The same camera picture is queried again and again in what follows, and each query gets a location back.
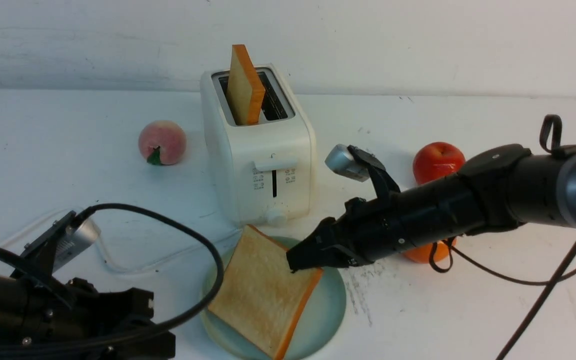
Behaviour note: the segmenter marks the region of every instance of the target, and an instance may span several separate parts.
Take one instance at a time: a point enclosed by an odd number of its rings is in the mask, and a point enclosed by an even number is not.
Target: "apple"
[[[139,152],[149,164],[171,166],[181,160],[186,142],[186,133],[173,121],[153,121],[139,134]]]
[[[412,173],[416,183],[422,185],[455,173],[465,162],[464,154],[454,145],[445,142],[433,142],[416,153],[412,161]],[[403,255],[413,262],[428,264],[432,248],[433,244],[425,244],[404,251]],[[443,241],[438,241],[433,260],[439,262],[448,257],[449,254],[448,246]]]
[[[418,185],[443,178],[458,171],[466,162],[464,154],[445,142],[430,143],[414,156],[412,173]]]

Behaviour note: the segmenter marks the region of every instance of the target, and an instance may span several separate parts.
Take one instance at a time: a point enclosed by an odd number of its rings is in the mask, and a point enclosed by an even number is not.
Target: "toaster slot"
[[[277,170],[272,171],[272,197],[277,197]]]
[[[279,81],[275,77],[270,68],[258,67],[256,73],[259,75],[259,80],[265,88],[263,101],[261,104],[261,113],[259,114],[259,124],[274,123],[291,119],[295,116],[295,110],[291,107],[288,98],[283,89],[279,85]],[[212,75],[212,81],[217,90],[217,98],[224,109],[227,123],[233,126],[248,126],[237,125],[233,119],[233,114],[230,111],[230,105],[226,100],[226,91],[228,89],[228,71],[218,72]]]

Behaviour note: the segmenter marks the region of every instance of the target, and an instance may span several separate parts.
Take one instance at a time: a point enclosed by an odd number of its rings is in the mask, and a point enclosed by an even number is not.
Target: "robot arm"
[[[286,254],[290,269],[359,267],[442,239],[526,223],[576,228],[576,145],[560,145],[561,136],[562,119],[548,115],[539,137],[547,155],[518,144],[499,146],[457,173],[403,192],[374,155],[338,145],[327,166],[360,182],[370,178],[377,197],[352,198],[345,214],[323,219]]]

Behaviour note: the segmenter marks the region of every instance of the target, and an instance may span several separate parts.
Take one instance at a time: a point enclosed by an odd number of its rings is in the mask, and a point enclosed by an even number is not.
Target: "white wall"
[[[576,0],[0,0],[0,87],[195,90],[233,43],[301,93],[576,96]]]

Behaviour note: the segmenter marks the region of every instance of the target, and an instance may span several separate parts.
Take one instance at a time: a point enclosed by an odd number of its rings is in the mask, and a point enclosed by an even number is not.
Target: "toaster lever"
[[[297,167],[297,157],[282,156],[268,159],[254,160],[254,168],[258,171],[273,171]]]

